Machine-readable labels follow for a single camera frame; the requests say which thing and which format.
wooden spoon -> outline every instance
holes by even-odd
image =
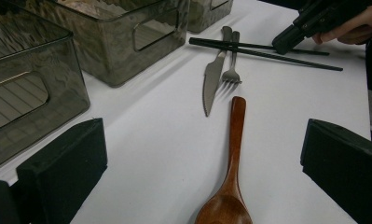
[[[198,213],[195,224],[252,224],[238,184],[238,168],[241,157],[241,135],[243,133],[246,101],[235,96],[229,130],[229,158],[227,176],[220,190]]]

black chopstick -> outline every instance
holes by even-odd
[[[213,48],[213,49],[230,50],[230,51],[233,51],[233,52],[250,54],[250,55],[254,55],[254,56],[258,56],[258,57],[262,57],[262,58],[269,58],[269,59],[285,61],[285,62],[289,62],[289,63],[304,64],[304,65],[308,65],[308,66],[312,66],[312,67],[316,67],[316,68],[327,69],[327,70],[343,71],[343,68],[335,67],[335,66],[331,66],[331,65],[325,65],[325,64],[320,64],[320,63],[311,63],[311,62],[301,61],[301,60],[298,60],[298,59],[286,58],[286,57],[279,56],[279,55],[267,54],[267,53],[254,51],[254,50],[249,50],[249,49],[238,49],[238,48],[228,47],[228,46],[224,46],[224,45],[217,45],[217,44],[209,43],[209,42],[206,42],[206,41],[199,42],[199,41],[193,40],[192,43],[190,43],[190,44],[197,45],[197,46],[202,46],[202,47],[207,47],[207,48]]]
[[[276,50],[272,46],[265,46],[265,45],[256,45],[256,44],[246,44],[246,43],[234,43],[230,41],[222,41],[222,40],[213,40],[213,39],[203,39],[203,38],[196,38],[196,37],[190,37],[189,43],[193,44],[196,42],[207,42],[217,45],[223,45],[226,47],[243,47],[243,48],[250,48],[250,49],[271,49]],[[315,50],[307,50],[307,49],[290,49],[291,52],[294,53],[303,53],[303,54],[311,54],[311,55],[322,55],[327,56],[330,53],[328,52],[322,52],[322,51],[315,51]]]

hand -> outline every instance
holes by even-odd
[[[333,39],[345,44],[365,42],[367,39],[372,38],[372,6],[330,32],[317,34],[312,38],[317,44]]]

silver knife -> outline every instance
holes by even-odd
[[[231,41],[232,29],[229,26],[224,26],[222,31],[223,41]],[[223,70],[226,55],[226,50],[220,50],[215,60],[206,66],[205,79],[203,81],[203,108],[205,109],[206,117],[209,117],[212,110],[215,92],[220,83],[221,71]]]

clear plastic container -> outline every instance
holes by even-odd
[[[0,0],[0,164],[89,107],[72,33]]]
[[[233,0],[191,0],[188,31],[200,33],[231,12]]]
[[[116,87],[186,42],[189,0],[11,0],[75,33],[82,70]]]

